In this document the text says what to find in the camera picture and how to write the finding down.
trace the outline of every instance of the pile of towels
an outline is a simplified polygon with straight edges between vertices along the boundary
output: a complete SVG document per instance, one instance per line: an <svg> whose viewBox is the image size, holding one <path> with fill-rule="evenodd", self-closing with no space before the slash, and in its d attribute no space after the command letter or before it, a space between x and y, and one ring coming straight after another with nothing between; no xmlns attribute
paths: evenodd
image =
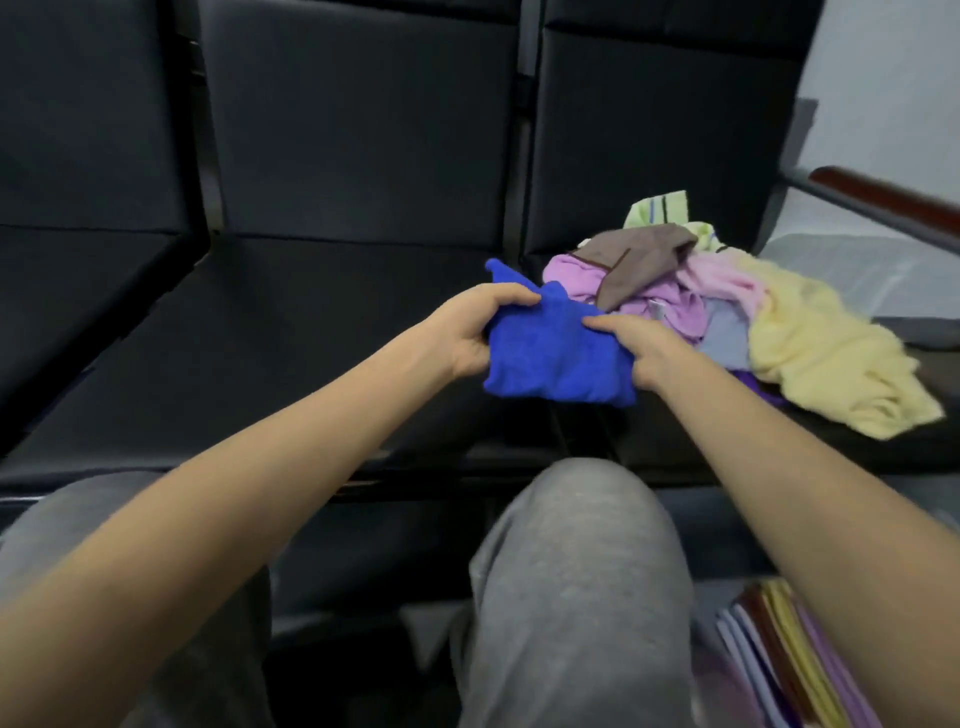
<svg viewBox="0 0 960 728"><path fill-rule="evenodd" d="M851 314L825 283L724 246L710 224L687 220L682 191L641 200L623 230L601 232L555 256L543 271L542 288L496 261L488 268L494 280L518 280L540 291L555 311L563 308L558 297L578 304L576 311L566 312L571 322L599 312L659 320L765 399L789 400L878 440L944 417L940 403L915 376L917 361L894 333ZM494 323L516 315L507 311ZM543 338L543 327L553 321L515 330L509 350L523 349L533 333ZM489 391L619 406L633 402L624 391L627 363L606 351L610 343L601 343L595 337L603 334L593 332L577 342L561 340L560 334L546 337L557 361L544 371L562 371L564 357L582 354L586 341L604 350L606 360L619 362L615 375L593 369L594 376L608 378L601 390L581 384L562 392L551 387L507 391L509 386L500 385L509 379L508 370L499 365L508 347L495 343L509 338L505 329L511 325L491 329Z"/></svg>
<svg viewBox="0 0 960 728"><path fill-rule="evenodd" d="M751 585L716 619L757 726L879 728L816 619L783 579Z"/></svg>

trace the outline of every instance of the finger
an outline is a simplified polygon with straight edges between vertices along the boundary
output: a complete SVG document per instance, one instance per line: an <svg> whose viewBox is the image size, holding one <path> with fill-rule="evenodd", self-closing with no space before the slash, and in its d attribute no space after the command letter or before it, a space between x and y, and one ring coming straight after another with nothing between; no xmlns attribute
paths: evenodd
<svg viewBox="0 0 960 728"><path fill-rule="evenodd" d="M623 316L585 316L583 321L585 327L594 331L616 333L623 323Z"/></svg>
<svg viewBox="0 0 960 728"><path fill-rule="evenodd" d="M501 305L536 305L540 302L540 294L531 291L520 283L486 283L489 291L498 306Z"/></svg>

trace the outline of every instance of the blue towel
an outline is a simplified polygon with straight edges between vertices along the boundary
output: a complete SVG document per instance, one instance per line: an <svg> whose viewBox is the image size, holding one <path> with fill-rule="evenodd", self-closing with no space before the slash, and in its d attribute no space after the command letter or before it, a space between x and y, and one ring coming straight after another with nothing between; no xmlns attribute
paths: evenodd
<svg viewBox="0 0 960 728"><path fill-rule="evenodd" d="M595 305L571 301L564 287L538 288L499 260L488 260L494 283L520 283L542 295L535 306L503 306L488 328L490 375L484 389L498 397L543 397L629 407L634 357L612 334L581 322Z"/></svg>

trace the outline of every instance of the gray sweatpants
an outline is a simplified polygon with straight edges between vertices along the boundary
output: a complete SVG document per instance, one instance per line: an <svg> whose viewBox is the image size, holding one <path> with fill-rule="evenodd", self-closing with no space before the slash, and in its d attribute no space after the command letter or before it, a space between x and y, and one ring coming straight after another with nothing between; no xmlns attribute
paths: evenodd
<svg viewBox="0 0 960 728"><path fill-rule="evenodd" d="M31 508L0 546L0 602L154 479L94 477ZM693 724L693 588L672 522L634 475L602 460L552 466L469 570L464 728ZM124 726L273 725L260 671L269 619L263 571L166 662Z"/></svg>

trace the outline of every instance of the forearm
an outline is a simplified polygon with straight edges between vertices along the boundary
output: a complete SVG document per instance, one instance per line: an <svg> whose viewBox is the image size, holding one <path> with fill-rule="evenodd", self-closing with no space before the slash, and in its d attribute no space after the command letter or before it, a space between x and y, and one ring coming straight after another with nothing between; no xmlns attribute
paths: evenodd
<svg viewBox="0 0 960 728"><path fill-rule="evenodd" d="M705 357L658 389L885 724L960 719L960 540Z"/></svg>
<svg viewBox="0 0 960 728"><path fill-rule="evenodd" d="M423 341L411 329L184 463L0 613L0 725L121 716L160 662L443 388L447 362ZM50 697L64 692L72 700Z"/></svg>

